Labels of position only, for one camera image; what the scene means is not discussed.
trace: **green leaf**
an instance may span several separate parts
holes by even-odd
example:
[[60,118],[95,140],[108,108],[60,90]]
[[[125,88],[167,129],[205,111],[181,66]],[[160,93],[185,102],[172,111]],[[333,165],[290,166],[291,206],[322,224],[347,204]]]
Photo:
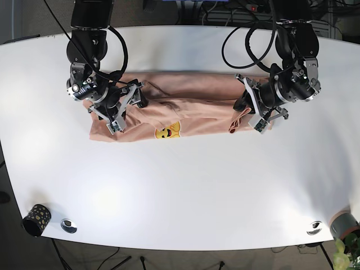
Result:
[[334,254],[334,269],[335,270],[346,270],[349,267],[350,259],[344,253]]
[[340,239],[338,239],[338,238],[336,239],[335,246],[336,246],[336,249],[337,249],[338,253],[344,253],[345,244]]
[[352,246],[357,242],[358,237],[356,236],[355,233],[349,233],[346,237],[345,237],[345,244],[348,248],[352,248]]

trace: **white table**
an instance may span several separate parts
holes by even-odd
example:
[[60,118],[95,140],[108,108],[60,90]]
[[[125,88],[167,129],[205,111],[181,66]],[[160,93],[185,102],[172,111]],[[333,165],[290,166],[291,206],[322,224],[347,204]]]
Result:
[[[221,59],[232,28],[121,28],[128,71],[236,73]],[[228,42],[233,64],[250,63],[247,30]],[[257,31],[258,56],[270,32]],[[102,69],[120,69],[109,33]],[[233,250],[330,240],[306,233],[352,205],[360,218],[360,47],[319,39],[322,92],[288,107],[290,118],[257,132],[136,143],[90,141],[91,118],[66,94],[64,35],[0,46],[0,139],[22,216],[44,204],[43,236],[127,248]],[[280,64],[273,46],[264,62]],[[245,74],[263,74],[257,67]],[[78,231],[69,234],[60,221]]]

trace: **metal bracket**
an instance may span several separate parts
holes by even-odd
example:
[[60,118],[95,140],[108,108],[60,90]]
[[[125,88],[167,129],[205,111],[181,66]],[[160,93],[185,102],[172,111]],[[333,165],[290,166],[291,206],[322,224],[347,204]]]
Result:
[[321,86],[320,82],[318,81],[318,63],[316,58],[306,58],[306,68],[307,68],[307,75],[312,88],[316,90],[317,93],[320,93]]

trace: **gray pot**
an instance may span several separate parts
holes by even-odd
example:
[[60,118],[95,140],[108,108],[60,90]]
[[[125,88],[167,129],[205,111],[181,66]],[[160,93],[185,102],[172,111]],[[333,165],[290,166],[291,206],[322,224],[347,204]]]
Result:
[[335,239],[344,240],[352,232],[360,236],[360,225],[350,211],[341,211],[330,220],[330,232]]

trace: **floor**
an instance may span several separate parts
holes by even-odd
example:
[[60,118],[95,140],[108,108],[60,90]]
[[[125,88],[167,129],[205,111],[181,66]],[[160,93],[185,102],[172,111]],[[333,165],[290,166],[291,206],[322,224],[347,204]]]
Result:
[[[48,0],[54,13],[67,31],[74,0]],[[22,0],[22,36],[34,34],[50,35],[60,33],[41,0]],[[174,2],[160,2],[154,13],[142,11],[141,0],[117,0],[111,24],[118,26],[173,25],[177,21]],[[0,149],[0,163],[3,161]],[[21,216],[12,192],[6,166],[0,169],[0,191],[11,195],[11,202],[0,205],[0,269],[54,269],[62,265],[55,253],[51,240],[45,237],[32,238],[21,228]],[[115,247],[57,241],[62,256],[72,269],[97,269],[100,263],[116,251]],[[335,245],[324,243],[332,258]],[[127,256],[132,259],[119,269],[142,269],[140,256],[146,258],[148,270],[198,269],[217,270],[220,261],[223,269],[234,270],[297,270],[330,269],[321,249],[305,246],[277,247],[274,249],[235,251],[158,251],[121,248],[101,269],[111,269]]]
[[[70,32],[74,0],[47,2],[65,30]],[[142,0],[117,0],[111,16],[111,26],[174,25],[177,20],[177,6],[173,1],[158,2],[153,13],[146,13],[142,10]],[[61,33],[42,0],[22,0],[21,21],[23,37]]]

